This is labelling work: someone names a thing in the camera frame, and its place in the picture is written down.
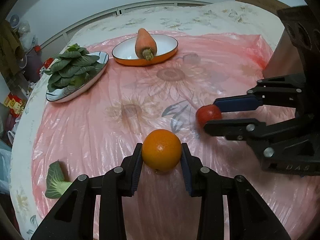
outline floral tablecloth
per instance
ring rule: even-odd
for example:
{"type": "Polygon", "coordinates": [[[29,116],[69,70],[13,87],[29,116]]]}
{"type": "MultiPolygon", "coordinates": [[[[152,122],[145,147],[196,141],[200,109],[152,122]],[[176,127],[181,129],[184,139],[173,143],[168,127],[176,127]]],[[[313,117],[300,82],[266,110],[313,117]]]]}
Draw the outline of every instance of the floral tablecloth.
{"type": "MultiPolygon", "coordinates": [[[[109,17],[81,29],[73,36],[70,44],[89,46],[135,33],[140,27],[147,30],[181,31],[190,35],[231,32],[261,34],[272,49],[276,47],[284,29],[276,16],[261,8],[239,2],[223,2],[193,8],[140,9],[119,17],[109,17]]],[[[12,148],[10,193],[24,239],[30,239],[41,222],[32,193],[30,165],[34,139],[46,105],[48,78],[44,75],[34,89],[12,148]]],[[[115,108],[110,111],[116,114],[116,104],[113,107],[115,108]]]]}

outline blue gripper pad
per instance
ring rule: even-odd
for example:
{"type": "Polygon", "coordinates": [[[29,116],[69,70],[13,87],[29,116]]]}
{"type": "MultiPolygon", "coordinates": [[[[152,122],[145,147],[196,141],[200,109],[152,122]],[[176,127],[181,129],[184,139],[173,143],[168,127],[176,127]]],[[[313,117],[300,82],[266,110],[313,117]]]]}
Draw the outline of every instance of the blue gripper pad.
{"type": "Polygon", "coordinates": [[[255,95],[217,98],[213,104],[219,107],[222,113],[252,111],[263,106],[262,99],[256,98],[255,95]]]}

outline white plate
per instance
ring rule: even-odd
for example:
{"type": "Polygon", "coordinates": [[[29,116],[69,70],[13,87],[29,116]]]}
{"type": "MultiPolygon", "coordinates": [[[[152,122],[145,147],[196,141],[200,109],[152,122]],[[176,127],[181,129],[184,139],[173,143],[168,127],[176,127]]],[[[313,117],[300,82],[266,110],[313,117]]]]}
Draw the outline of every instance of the white plate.
{"type": "Polygon", "coordinates": [[[86,92],[102,76],[102,74],[104,73],[107,67],[107,62],[109,60],[108,53],[103,51],[98,51],[98,52],[90,53],[89,55],[100,56],[100,59],[98,59],[97,61],[99,63],[105,64],[105,66],[92,79],[90,79],[89,81],[87,81],[87,83],[83,84],[81,87],[77,89],[74,89],[71,86],[67,86],[63,89],[56,89],[52,93],[50,93],[47,90],[46,98],[49,102],[63,103],[63,102],[70,101],[76,98],[77,96],[81,95],[82,93],[86,92]]]}

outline tomato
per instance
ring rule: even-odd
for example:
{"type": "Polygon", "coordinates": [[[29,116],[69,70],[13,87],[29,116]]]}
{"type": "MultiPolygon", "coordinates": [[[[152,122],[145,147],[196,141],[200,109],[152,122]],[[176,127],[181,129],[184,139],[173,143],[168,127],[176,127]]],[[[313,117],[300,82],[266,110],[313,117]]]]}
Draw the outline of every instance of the tomato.
{"type": "Polygon", "coordinates": [[[204,127],[210,120],[221,120],[220,109],[216,105],[201,106],[196,112],[196,119],[200,127],[204,127]]]}

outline carrot stem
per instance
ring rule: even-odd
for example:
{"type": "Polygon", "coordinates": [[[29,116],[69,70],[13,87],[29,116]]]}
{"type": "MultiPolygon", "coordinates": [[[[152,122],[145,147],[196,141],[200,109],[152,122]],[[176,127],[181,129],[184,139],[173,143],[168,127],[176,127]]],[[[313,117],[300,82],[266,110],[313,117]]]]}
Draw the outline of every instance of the carrot stem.
{"type": "Polygon", "coordinates": [[[150,61],[153,59],[153,54],[151,49],[145,49],[142,52],[143,58],[146,59],[147,61],[150,61]]]}

